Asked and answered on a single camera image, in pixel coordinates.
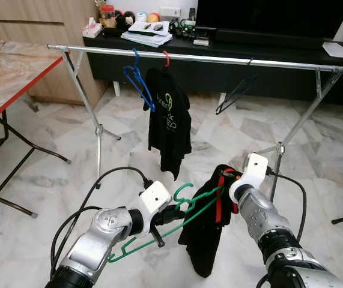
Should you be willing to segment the green plastic hanger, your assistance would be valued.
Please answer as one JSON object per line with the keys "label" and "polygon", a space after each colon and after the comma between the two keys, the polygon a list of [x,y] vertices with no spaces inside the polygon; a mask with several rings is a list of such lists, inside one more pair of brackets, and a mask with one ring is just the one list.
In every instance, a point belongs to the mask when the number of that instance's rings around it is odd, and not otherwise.
{"label": "green plastic hanger", "polygon": [[[171,195],[171,201],[169,201],[168,204],[173,204],[176,206],[177,202],[196,202],[197,200],[199,200],[199,198],[215,194],[216,191],[221,190],[221,187],[217,187],[215,189],[212,189],[212,191],[210,192],[200,195],[199,197],[191,197],[190,199],[179,196],[179,193],[182,192],[183,189],[192,187],[192,186],[193,184],[191,183],[183,184],[173,194],[169,193],[169,195]],[[163,241],[164,241],[164,238],[176,232],[177,230],[182,229],[184,225],[188,224],[188,222],[198,217],[199,214],[201,213],[202,211],[199,211],[199,213],[196,213],[190,219],[188,219],[185,223],[183,223],[183,225],[180,225],[178,227],[174,227],[174,225],[171,225],[169,223],[166,225],[157,226],[157,230],[161,234]],[[133,220],[133,224],[134,224],[133,227],[134,228],[141,227],[140,230],[138,232],[130,232],[129,238],[121,242],[121,252],[119,254],[110,253],[108,257],[106,258],[106,261],[108,261],[109,263],[114,263],[116,261],[121,260],[124,257],[127,257],[131,253],[134,253],[140,249],[143,249],[144,247],[150,246],[151,244],[157,244],[157,241],[155,241],[152,234],[150,233],[151,219],[152,218],[143,218],[141,214],[140,220]]]}

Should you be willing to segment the black garment with red trim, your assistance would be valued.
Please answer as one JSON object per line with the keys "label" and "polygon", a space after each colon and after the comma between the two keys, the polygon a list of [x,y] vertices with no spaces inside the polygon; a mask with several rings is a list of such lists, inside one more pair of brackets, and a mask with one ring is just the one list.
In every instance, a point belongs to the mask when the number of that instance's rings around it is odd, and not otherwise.
{"label": "black garment with red trim", "polygon": [[199,211],[202,213],[184,225],[178,239],[180,245],[187,246],[187,253],[194,271],[201,277],[210,276],[220,244],[222,228],[229,225],[232,214],[239,212],[237,204],[229,198],[227,190],[241,175],[242,173],[233,167],[219,164],[210,180],[194,194],[194,197],[199,197],[212,189],[222,187],[215,194],[204,196],[196,201],[185,220],[190,219]]}

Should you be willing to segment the black plastic hanger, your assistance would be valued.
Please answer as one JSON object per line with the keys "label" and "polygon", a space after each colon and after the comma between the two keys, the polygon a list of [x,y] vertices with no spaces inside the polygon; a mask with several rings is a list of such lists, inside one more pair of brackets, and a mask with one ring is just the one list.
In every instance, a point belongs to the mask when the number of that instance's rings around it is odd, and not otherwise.
{"label": "black plastic hanger", "polygon": [[236,88],[232,89],[231,92],[222,94],[222,99],[215,109],[216,115],[220,115],[222,112],[224,112],[224,110],[235,104],[237,99],[245,96],[245,94],[248,93],[251,88],[253,88],[258,77],[258,73],[253,73],[252,75],[241,79]]}

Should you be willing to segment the blue plastic hanger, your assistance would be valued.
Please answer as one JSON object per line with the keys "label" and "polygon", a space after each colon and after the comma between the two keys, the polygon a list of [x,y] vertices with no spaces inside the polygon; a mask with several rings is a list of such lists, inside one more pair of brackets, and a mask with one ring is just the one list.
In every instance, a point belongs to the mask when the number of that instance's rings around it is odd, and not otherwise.
{"label": "blue plastic hanger", "polygon": [[154,101],[146,82],[144,82],[140,68],[138,67],[141,57],[138,54],[138,50],[133,49],[133,52],[135,53],[135,63],[132,66],[125,66],[123,68],[123,73],[128,82],[139,92],[141,98],[144,100],[146,108],[151,112],[155,112],[156,107],[154,105]]}

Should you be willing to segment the black t-shirt with green print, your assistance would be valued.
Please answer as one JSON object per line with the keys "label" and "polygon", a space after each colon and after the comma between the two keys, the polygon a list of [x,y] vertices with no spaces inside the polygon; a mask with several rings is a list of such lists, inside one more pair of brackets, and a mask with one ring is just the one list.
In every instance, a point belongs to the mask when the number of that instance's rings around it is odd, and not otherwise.
{"label": "black t-shirt with green print", "polygon": [[144,82],[155,108],[148,123],[148,149],[160,151],[160,169],[177,179],[182,160],[192,151],[189,97],[163,69],[147,69]]}

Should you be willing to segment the black television console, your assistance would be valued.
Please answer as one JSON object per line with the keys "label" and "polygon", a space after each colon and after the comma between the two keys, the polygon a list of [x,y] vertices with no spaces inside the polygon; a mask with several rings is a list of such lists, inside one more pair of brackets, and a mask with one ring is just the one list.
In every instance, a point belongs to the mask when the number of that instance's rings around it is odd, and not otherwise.
{"label": "black television console", "polygon": [[[172,39],[160,47],[144,46],[119,37],[84,37],[83,43],[101,49],[138,49],[139,52],[163,52],[195,56],[242,58],[268,61],[289,61],[312,65],[343,66],[343,58],[331,57],[320,47],[317,50],[292,49],[278,46],[250,46],[213,42],[209,46],[196,46],[192,41]],[[256,76],[253,87],[246,91],[250,96],[312,101],[316,98],[316,75],[311,70],[289,68],[248,67],[221,65],[201,61],[172,59],[169,72],[185,90],[231,92],[247,77]],[[323,103],[343,106],[343,75],[323,99]]]}

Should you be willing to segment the silver metal clothes rack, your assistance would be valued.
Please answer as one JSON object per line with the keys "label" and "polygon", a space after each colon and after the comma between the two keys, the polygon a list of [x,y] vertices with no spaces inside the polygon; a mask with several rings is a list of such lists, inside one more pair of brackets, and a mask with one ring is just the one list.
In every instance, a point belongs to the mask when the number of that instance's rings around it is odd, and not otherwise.
{"label": "silver metal clothes rack", "polygon": [[267,60],[251,60],[240,58],[222,58],[213,56],[196,56],[196,55],[183,55],[183,54],[162,54],[157,52],[132,52],[132,50],[122,49],[107,49],[106,47],[81,47],[81,46],[65,46],[64,44],[48,44],[48,49],[59,50],[62,54],[62,59],[68,63],[68,71],[70,72],[71,79],[77,85],[84,105],[87,108],[87,112],[91,115],[92,123],[95,126],[94,134],[96,135],[96,174],[102,173],[102,135],[106,132],[102,124],[99,123],[96,113],[93,112],[91,102],[87,99],[81,81],[79,79],[78,69],[84,55],[87,53],[94,54],[106,54],[106,55],[119,55],[119,56],[133,56],[136,59],[139,58],[168,58],[169,60],[180,61],[199,61],[209,62],[223,65],[246,65],[251,67],[267,67],[267,68],[288,68],[296,70],[311,70],[315,72],[315,90],[316,98],[309,106],[308,110],[303,113],[300,120],[294,124],[291,131],[284,138],[283,142],[276,143],[274,148],[267,148],[257,153],[263,154],[267,152],[276,152],[276,161],[273,171],[275,171],[275,178],[279,176],[279,168],[285,153],[285,146],[289,144],[290,140],[297,134],[300,127],[306,122],[306,120],[313,115],[314,110],[318,107],[322,99],[327,96],[328,92],[336,84],[337,80],[343,74],[342,66],[331,65],[311,65],[304,63],[295,63],[289,61],[267,61]]}

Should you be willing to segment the stack of papers and books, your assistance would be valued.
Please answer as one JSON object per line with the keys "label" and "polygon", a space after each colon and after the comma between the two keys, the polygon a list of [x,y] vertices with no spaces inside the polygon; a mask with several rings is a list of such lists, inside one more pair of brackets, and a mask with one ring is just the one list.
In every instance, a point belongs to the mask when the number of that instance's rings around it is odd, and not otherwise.
{"label": "stack of papers and books", "polygon": [[[161,31],[154,31],[153,27],[156,24],[163,25]],[[159,47],[173,38],[169,33],[169,21],[162,21],[158,23],[135,22],[128,31],[121,34],[121,38],[138,42],[150,47]]]}

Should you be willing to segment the pink white tissue box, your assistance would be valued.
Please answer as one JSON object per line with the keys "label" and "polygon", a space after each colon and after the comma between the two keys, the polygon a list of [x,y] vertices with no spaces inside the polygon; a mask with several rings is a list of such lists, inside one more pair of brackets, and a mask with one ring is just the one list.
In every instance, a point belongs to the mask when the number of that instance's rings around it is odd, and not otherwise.
{"label": "pink white tissue box", "polygon": [[90,17],[86,27],[82,30],[82,36],[86,38],[96,38],[96,36],[102,33],[102,30],[102,23],[96,21],[93,17]]}

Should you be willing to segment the glass jar with red lid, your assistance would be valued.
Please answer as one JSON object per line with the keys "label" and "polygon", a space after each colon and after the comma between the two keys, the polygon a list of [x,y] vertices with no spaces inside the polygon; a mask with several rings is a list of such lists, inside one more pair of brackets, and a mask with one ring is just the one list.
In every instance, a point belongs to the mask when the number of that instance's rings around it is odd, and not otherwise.
{"label": "glass jar with red lid", "polygon": [[103,4],[100,6],[100,23],[104,28],[116,28],[117,21],[115,15],[115,8],[110,4]]}

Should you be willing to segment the black flat television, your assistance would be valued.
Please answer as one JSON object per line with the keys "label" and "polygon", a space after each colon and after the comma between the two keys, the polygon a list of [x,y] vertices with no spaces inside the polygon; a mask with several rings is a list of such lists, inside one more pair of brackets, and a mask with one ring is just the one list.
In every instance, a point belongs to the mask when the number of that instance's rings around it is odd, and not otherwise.
{"label": "black flat television", "polygon": [[343,0],[198,0],[196,24],[276,35],[333,38]]}

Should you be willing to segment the marble table with red edge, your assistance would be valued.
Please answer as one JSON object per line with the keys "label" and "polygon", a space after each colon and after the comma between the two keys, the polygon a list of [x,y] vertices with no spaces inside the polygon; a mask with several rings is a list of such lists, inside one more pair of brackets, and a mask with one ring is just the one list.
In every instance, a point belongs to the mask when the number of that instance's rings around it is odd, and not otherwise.
{"label": "marble table with red edge", "polygon": [[[12,134],[29,146],[25,156],[0,184],[0,192],[14,177],[15,173],[28,161],[28,157],[34,151],[58,157],[67,164],[71,163],[67,157],[32,143],[31,140],[28,140],[28,138],[8,123],[7,117],[7,108],[26,93],[29,88],[36,85],[42,77],[59,65],[61,61],[63,61],[61,55],[56,54],[53,50],[48,49],[42,44],[0,40],[0,124],[4,132],[3,136],[0,137],[0,147],[9,140]],[[0,203],[17,209],[29,217],[37,218],[38,216],[33,211],[23,208],[3,197],[0,197]]]}

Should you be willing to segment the white paper sheet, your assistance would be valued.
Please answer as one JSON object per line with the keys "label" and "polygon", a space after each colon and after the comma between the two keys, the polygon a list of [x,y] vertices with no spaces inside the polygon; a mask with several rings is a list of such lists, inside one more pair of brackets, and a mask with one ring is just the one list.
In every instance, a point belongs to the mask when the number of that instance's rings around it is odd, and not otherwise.
{"label": "white paper sheet", "polygon": [[341,44],[336,42],[324,42],[322,48],[330,57],[343,58],[343,47]]}

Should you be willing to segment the light wooden cabinet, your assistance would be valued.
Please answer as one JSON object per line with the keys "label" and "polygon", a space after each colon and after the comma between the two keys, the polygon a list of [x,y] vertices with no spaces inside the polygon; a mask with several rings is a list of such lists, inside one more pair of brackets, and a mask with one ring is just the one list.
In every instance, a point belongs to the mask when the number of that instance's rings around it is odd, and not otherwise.
{"label": "light wooden cabinet", "polygon": [[[83,46],[82,30],[91,17],[98,17],[94,0],[0,0],[0,39]],[[67,61],[45,74],[28,94],[42,102],[83,104]]]}

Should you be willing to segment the white wall power socket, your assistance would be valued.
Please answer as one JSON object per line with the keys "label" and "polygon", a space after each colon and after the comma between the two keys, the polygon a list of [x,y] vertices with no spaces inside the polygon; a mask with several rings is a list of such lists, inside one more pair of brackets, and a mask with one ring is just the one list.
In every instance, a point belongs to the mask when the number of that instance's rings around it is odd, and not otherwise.
{"label": "white wall power socket", "polygon": [[180,7],[169,7],[164,6],[160,7],[158,14],[164,17],[180,17],[181,16],[181,8]]}

